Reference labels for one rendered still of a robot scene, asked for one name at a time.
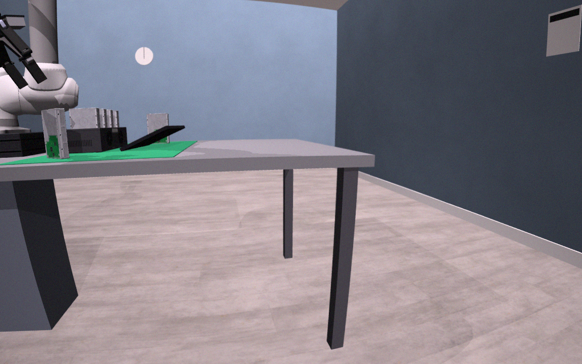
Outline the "black-framed status screen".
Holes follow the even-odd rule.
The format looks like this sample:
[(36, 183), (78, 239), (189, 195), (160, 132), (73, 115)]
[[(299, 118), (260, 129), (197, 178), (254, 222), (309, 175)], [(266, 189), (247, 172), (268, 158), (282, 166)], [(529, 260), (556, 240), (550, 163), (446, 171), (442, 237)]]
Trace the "black-framed status screen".
[[(176, 133), (181, 130), (181, 127), (185, 126), (164, 126), (160, 129), (154, 131), (153, 133), (147, 134), (142, 138), (137, 139), (134, 142), (127, 144), (120, 148), (120, 151), (131, 150), (132, 148), (146, 147), (152, 143), (159, 141), (160, 139), (166, 138), (167, 136)], [(147, 142), (146, 142), (147, 141)]]

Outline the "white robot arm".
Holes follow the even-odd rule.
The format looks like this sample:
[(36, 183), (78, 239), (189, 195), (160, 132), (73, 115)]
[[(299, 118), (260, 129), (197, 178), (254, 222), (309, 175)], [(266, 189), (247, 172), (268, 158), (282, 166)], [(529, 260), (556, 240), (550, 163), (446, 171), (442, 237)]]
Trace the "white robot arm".
[(28, 14), (31, 56), (47, 80), (37, 84), (25, 68), (23, 78), (28, 85), (19, 89), (0, 68), (0, 134), (31, 133), (19, 127), (18, 115), (41, 115), (42, 110), (55, 108), (66, 112), (78, 106), (79, 86), (58, 64), (56, 0), (28, 0)]

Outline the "green flat mat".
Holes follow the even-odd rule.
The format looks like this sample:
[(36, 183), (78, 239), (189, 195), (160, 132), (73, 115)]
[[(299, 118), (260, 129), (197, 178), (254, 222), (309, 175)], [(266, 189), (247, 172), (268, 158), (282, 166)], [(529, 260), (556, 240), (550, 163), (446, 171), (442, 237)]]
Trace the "green flat mat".
[[(184, 141), (182, 143), (170, 145), (176, 142), (170, 142), (168, 144), (151, 144), (146, 147), (132, 148), (131, 150), (120, 151), (120, 148), (115, 148), (105, 152), (93, 152), (85, 154), (69, 154), (70, 158), (67, 159), (53, 159), (46, 158), (46, 155), (39, 157), (28, 158), (18, 161), (12, 161), (9, 163), (2, 163), (0, 165), (6, 164), (35, 164), (35, 163), (67, 163), (67, 162), (78, 162), (78, 161), (100, 161), (100, 160), (123, 160), (123, 159), (147, 159), (147, 158), (173, 158), (180, 154), (186, 148), (191, 147), (192, 144), (197, 141)], [(155, 145), (152, 147), (152, 145)], [(150, 148), (148, 148), (150, 147)], [(166, 148), (167, 147), (167, 148)], [(162, 149), (163, 148), (163, 149)]]

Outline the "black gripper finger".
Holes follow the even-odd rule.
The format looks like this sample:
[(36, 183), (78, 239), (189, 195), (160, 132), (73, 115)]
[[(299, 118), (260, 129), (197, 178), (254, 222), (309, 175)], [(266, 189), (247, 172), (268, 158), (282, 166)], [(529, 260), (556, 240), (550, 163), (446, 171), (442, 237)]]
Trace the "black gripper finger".
[(18, 86), (18, 88), (22, 89), (23, 87), (27, 86), (28, 83), (26, 80), (24, 80), (23, 76), (19, 73), (18, 69), (13, 64), (14, 62), (10, 61), (4, 44), (0, 44), (0, 68), (5, 69), (7, 74)]
[(32, 77), (34, 77), (34, 80), (38, 84), (47, 80), (47, 77), (31, 56), (31, 48), (15, 33), (6, 19), (0, 19), (0, 33), (4, 35), (4, 37), (0, 38), (0, 43), (5, 44), (7, 48), (19, 57), (19, 62), (22, 61)]

